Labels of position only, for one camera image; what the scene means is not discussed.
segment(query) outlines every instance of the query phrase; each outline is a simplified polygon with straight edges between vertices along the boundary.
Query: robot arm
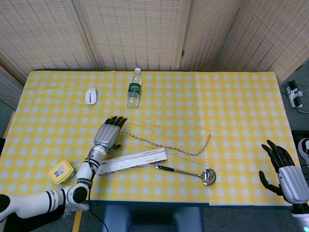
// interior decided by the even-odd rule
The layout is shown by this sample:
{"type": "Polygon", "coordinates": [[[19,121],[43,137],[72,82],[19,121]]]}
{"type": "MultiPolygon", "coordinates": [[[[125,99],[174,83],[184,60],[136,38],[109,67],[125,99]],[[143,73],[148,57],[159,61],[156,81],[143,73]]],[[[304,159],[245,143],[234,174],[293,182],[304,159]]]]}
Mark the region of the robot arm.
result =
{"type": "Polygon", "coordinates": [[[270,140],[269,145],[262,145],[268,153],[271,163],[279,179],[279,186],[269,184],[262,171],[259,172],[260,180],[265,188],[282,196],[293,205],[292,216],[300,232],[309,231],[309,188],[300,167],[295,166],[290,154],[280,146],[276,146],[270,140]]]}
{"type": "Polygon", "coordinates": [[[30,218],[54,211],[59,205],[83,203],[87,199],[88,190],[92,187],[93,178],[106,152],[120,147],[114,143],[126,120],[126,118],[114,116],[101,125],[94,139],[95,146],[90,149],[76,174],[75,186],[27,196],[0,194],[0,232],[4,230],[6,218],[12,213],[16,213],[20,218],[30,218]]]}

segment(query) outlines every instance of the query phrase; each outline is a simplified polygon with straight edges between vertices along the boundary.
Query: computer mouse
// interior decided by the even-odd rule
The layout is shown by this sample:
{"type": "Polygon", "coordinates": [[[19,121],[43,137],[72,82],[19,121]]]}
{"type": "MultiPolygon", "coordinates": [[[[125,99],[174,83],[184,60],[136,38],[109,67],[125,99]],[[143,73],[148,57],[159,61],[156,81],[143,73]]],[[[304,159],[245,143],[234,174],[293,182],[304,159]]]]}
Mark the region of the computer mouse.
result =
{"type": "Polygon", "coordinates": [[[95,88],[90,88],[87,90],[85,95],[85,101],[87,105],[93,105],[97,103],[97,90],[95,88]]]}

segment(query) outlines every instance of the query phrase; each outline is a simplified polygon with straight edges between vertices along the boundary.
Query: white box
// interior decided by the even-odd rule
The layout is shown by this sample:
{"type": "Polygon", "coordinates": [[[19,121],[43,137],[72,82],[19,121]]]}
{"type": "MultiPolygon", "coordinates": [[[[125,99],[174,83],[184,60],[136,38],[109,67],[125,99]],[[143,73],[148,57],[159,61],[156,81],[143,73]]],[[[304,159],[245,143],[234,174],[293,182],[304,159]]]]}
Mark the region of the white box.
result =
{"type": "Polygon", "coordinates": [[[168,158],[165,148],[140,152],[133,155],[104,160],[98,168],[98,175],[106,175],[129,168],[139,168],[148,164],[162,163],[168,158]]]}

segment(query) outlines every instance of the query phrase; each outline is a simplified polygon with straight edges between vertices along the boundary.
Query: bottle cap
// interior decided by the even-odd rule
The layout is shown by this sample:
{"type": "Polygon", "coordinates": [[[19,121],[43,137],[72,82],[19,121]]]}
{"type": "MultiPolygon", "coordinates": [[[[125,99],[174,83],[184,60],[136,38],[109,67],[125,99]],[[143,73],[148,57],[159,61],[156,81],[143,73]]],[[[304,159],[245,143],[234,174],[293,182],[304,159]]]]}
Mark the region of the bottle cap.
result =
{"type": "Polygon", "coordinates": [[[135,68],[134,72],[135,72],[136,74],[140,74],[141,70],[140,70],[140,68],[135,68]]]}

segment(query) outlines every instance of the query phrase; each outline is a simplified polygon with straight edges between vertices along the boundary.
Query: plastic bottle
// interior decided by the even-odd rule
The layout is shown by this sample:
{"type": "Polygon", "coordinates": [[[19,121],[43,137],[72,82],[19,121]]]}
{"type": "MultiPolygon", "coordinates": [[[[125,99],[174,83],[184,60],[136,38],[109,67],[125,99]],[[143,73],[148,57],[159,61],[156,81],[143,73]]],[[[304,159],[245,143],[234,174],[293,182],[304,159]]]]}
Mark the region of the plastic bottle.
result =
{"type": "Polygon", "coordinates": [[[136,68],[129,89],[127,91],[126,106],[128,108],[137,108],[140,102],[140,91],[141,91],[141,74],[140,68],[136,68]]]}

